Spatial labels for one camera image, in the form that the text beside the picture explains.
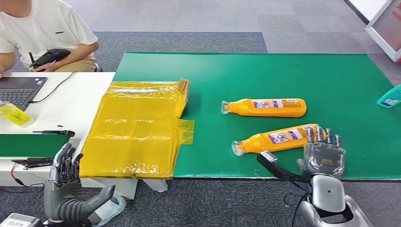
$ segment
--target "khaki pants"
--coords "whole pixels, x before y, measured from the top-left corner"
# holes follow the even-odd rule
[[[73,62],[57,69],[55,72],[94,72],[96,69],[96,59],[88,56],[80,61]]]

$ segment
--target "white t-shirt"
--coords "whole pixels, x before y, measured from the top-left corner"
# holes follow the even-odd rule
[[[97,37],[76,12],[61,0],[31,0],[27,17],[12,17],[0,12],[0,53],[21,53],[24,65],[30,65],[29,52],[38,59],[47,50],[75,50],[80,44],[90,45]]]

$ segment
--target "gray floor tile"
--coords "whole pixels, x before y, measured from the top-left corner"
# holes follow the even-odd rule
[[[327,7],[329,7],[336,16],[352,16],[355,12],[344,2],[344,0],[329,0],[324,1]]]
[[[142,0],[66,0],[93,31],[132,31]]]
[[[185,1],[179,3],[176,31],[254,32],[260,31],[257,16],[239,10],[237,4],[225,0]]]
[[[265,32],[269,53],[315,53],[314,45],[303,32]]]
[[[252,14],[295,15],[290,1],[240,0],[238,6]]]
[[[258,22],[263,32],[303,32],[298,17],[260,15]]]
[[[334,9],[322,0],[296,0],[291,5],[297,15],[328,16],[335,15]]]
[[[153,0],[143,3],[134,17],[133,31],[175,31],[178,0]]]
[[[366,25],[357,15],[340,16],[338,18],[350,32],[365,31]]]
[[[366,53],[350,33],[308,33],[317,53]]]
[[[347,32],[345,24],[334,16],[300,16],[299,21],[306,32]]]
[[[384,53],[383,49],[366,32],[351,33],[366,53]]]
[[[369,54],[369,57],[394,86],[401,84],[401,63],[393,62],[383,53]]]

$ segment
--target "black cable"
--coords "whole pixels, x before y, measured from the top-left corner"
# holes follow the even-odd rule
[[[4,216],[4,218],[7,218],[8,216],[6,215],[6,213],[4,213],[3,211],[0,210],[0,214],[2,214]]]
[[[297,188],[301,189],[302,191],[304,191],[304,192],[309,192],[309,190],[303,188],[303,187],[300,186],[299,184],[297,184],[297,183],[295,183],[295,182],[293,182],[293,181],[291,181],[291,180],[288,180],[288,181],[290,181],[293,185],[295,185]]]
[[[72,72],[65,80],[63,80],[60,84],[58,84],[58,85],[56,86],[56,88],[55,88],[52,92],[50,92],[50,94],[48,94],[46,97],[42,98],[42,99],[39,100],[39,101],[29,101],[28,103],[33,104],[33,103],[40,103],[40,102],[43,102],[43,101],[46,100],[49,96],[51,96],[61,84],[63,84],[65,81],[67,81],[69,78],[71,78],[72,75],[74,75],[75,73],[76,73],[76,72]]]
[[[39,193],[39,192],[43,192],[43,190],[44,190],[44,183],[35,183],[35,184],[31,184],[30,186],[26,186],[26,185],[24,185],[24,186],[25,186],[25,187],[28,187],[28,188],[31,188],[32,186],[35,186],[35,185],[42,185],[42,187],[41,187],[41,189],[38,190],[38,191],[28,191],[28,192],[12,192],[12,191],[4,190],[4,189],[2,189],[2,188],[0,188],[0,191],[7,192],[7,193]]]
[[[284,202],[284,204],[285,204],[286,206],[290,206],[290,204],[287,203],[287,197],[288,197],[289,195],[297,196],[297,197],[304,197],[304,196],[305,196],[305,195],[297,195],[297,194],[293,194],[293,193],[287,193],[287,194],[284,196],[284,198],[283,198],[283,202]]]
[[[304,200],[305,197],[309,197],[309,196],[310,196],[310,195],[308,195],[308,193],[305,193],[305,195],[303,195],[303,196],[299,199],[298,204],[297,204],[296,207],[295,207],[294,215],[293,215],[293,217],[292,217],[292,224],[291,224],[291,227],[294,227],[296,212],[298,211],[299,205],[301,205],[301,202]]]

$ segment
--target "yellow bottle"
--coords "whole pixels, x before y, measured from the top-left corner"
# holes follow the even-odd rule
[[[234,141],[231,144],[234,154],[241,156],[244,153],[261,153],[263,151],[279,151],[302,147],[307,142],[307,128],[312,127],[316,141],[317,124],[304,124],[286,129],[259,133],[243,141]]]
[[[18,109],[18,107],[9,102],[0,101],[0,116],[23,128],[35,122],[33,117],[30,117],[24,111]]]
[[[221,102],[221,113],[228,112],[243,116],[300,117],[306,112],[306,103],[300,98],[246,98],[231,103]]]

